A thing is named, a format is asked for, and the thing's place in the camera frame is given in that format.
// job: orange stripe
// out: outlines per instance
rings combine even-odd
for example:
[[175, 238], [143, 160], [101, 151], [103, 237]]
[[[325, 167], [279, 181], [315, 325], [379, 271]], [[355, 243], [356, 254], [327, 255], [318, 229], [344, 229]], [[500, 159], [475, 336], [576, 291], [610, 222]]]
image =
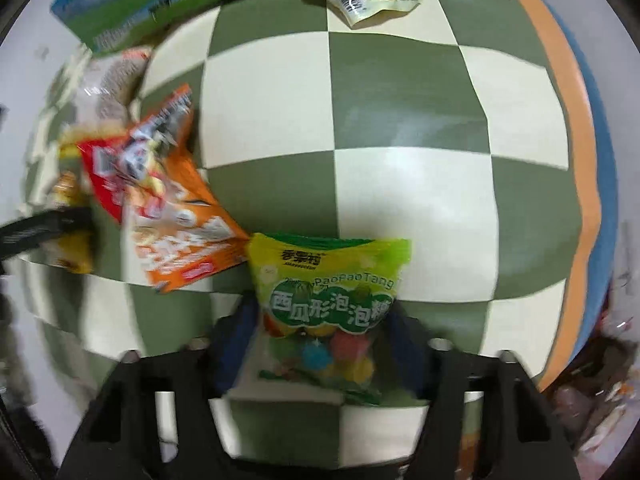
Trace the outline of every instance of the orange stripe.
[[551, 384], [565, 368], [580, 331], [587, 291], [587, 264], [600, 229], [600, 197], [596, 184], [595, 131], [582, 73], [562, 29], [542, 0], [519, 0], [527, 11], [546, 51], [564, 101], [570, 135], [582, 230], [574, 263], [565, 287], [564, 306], [556, 341], [538, 383], [540, 390]]

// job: green candy package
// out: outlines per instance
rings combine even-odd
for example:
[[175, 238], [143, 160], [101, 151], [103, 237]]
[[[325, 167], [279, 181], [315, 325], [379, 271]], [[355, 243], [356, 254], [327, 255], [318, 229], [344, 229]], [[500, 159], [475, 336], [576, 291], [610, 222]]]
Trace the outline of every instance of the green candy package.
[[269, 338], [260, 376], [376, 404], [371, 345], [398, 293], [410, 241], [258, 233], [247, 254]]

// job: blue gumball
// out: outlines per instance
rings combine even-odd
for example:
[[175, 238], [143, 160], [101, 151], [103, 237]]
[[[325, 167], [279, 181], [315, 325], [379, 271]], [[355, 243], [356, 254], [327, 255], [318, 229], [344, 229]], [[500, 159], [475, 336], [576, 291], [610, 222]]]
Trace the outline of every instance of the blue gumball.
[[319, 372], [333, 362], [330, 352], [318, 339], [309, 341], [302, 347], [302, 365], [307, 370]]

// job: orange snack bag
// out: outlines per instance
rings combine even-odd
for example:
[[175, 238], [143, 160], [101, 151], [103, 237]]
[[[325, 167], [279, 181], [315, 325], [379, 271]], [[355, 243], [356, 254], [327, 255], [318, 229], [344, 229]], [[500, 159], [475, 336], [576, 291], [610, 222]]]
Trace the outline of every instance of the orange snack bag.
[[168, 292], [244, 262], [247, 234], [213, 197], [185, 143], [191, 89], [130, 128], [114, 166], [135, 216], [136, 252], [153, 286]]

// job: blue stripe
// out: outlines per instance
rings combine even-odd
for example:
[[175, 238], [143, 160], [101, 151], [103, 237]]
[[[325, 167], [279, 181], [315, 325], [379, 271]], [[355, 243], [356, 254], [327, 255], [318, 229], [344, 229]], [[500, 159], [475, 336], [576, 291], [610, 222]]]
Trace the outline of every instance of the blue stripe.
[[618, 230], [618, 178], [616, 176], [616, 159], [611, 144], [609, 125], [607, 124], [605, 108], [596, 79], [569, 27], [549, 4], [546, 2], [545, 4], [562, 28], [569, 45], [574, 51], [575, 59], [580, 66], [587, 88], [593, 115], [593, 126], [596, 133], [598, 193], [602, 204], [602, 222], [598, 238], [589, 257], [587, 297], [584, 305], [584, 315], [582, 316], [582, 325], [578, 339], [575, 342], [574, 352], [571, 355], [571, 359], [573, 359], [587, 342], [593, 327], [600, 317], [602, 303], [607, 294], [613, 272], [613, 253], [616, 247]]

